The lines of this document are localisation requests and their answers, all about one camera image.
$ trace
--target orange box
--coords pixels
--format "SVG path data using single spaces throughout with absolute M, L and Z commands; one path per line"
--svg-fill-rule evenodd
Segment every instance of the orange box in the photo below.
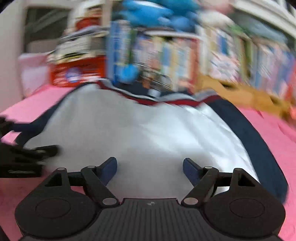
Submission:
M 59 87 L 76 87 L 81 83 L 105 78 L 106 57 L 86 58 L 69 63 L 50 65 L 51 84 Z

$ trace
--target bed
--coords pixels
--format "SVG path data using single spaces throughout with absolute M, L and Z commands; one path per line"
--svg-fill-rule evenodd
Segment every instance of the bed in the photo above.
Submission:
M 53 106 L 72 88 L 59 88 L 47 85 L 38 93 L 26 98 L 6 109 L 1 115 L 20 122 L 31 122 L 45 110 Z M 287 200 L 285 202 L 286 220 L 279 236 L 285 240 L 295 239 L 296 207 L 294 189 L 296 180 L 293 173 L 296 171 L 296 131 L 284 121 L 263 112 L 250 109 L 240 109 L 245 117 L 257 129 L 276 158 L 289 184 Z M 13 143 L 17 133 L 9 133 L 2 141 Z M 11 241 L 21 238 L 21 233 L 14 219 L 14 210 L 17 204 L 33 190 L 44 177 L 28 179 L 0 179 L 0 225 Z

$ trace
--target blue plush toy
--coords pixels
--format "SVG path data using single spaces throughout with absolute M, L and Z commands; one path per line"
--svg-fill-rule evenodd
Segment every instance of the blue plush toy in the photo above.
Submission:
M 172 16 L 170 19 L 161 18 L 161 26 L 173 28 L 177 32 L 189 32 L 195 31 L 195 22 L 183 16 Z
M 187 12 L 196 12 L 200 7 L 195 0 L 151 0 L 174 12 L 175 16 L 185 16 Z
M 124 0 L 124 11 L 121 15 L 128 20 L 133 27 L 158 27 L 160 18 L 169 18 L 173 11 L 148 1 Z
M 197 3 L 193 0 L 152 1 L 124 0 L 125 10 L 121 11 L 121 15 L 131 23 L 132 27 L 166 26 L 176 31 L 194 32 L 195 21 L 186 17 L 189 12 L 198 9 Z

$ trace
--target white fabric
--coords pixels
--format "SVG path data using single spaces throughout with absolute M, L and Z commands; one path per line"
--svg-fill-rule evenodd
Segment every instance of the white fabric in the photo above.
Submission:
M 60 145 L 62 153 L 50 159 L 52 171 L 79 171 L 116 157 L 117 174 L 108 188 L 120 200 L 182 200 L 193 188 L 182 170 L 187 157 L 221 172 L 240 167 L 258 180 L 238 137 L 204 103 L 197 109 L 164 103 L 150 107 L 87 85 L 66 97 L 26 147 L 53 144 Z
M 48 53 L 23 53 L 18 58 L 22 89 L 25 97 L 49 83 L 50 69 L 46 62 Z

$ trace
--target white shelf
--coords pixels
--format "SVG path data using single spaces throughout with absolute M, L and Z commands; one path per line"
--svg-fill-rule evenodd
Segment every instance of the white shelf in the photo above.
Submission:
M 273 0 L 236 0 L 234 8 L 252 14 L 296 38 L 296 18 Z
M 188 38 L 188 39 L 200 39 L 199 35 L 190 34 L 190 33 L 183 33 L 183 32 L 174 32 L 174 31 L 145 31 L 145 34 L 150 36 L 164 36 L 164 37 L 181 37 L 181 38 Z

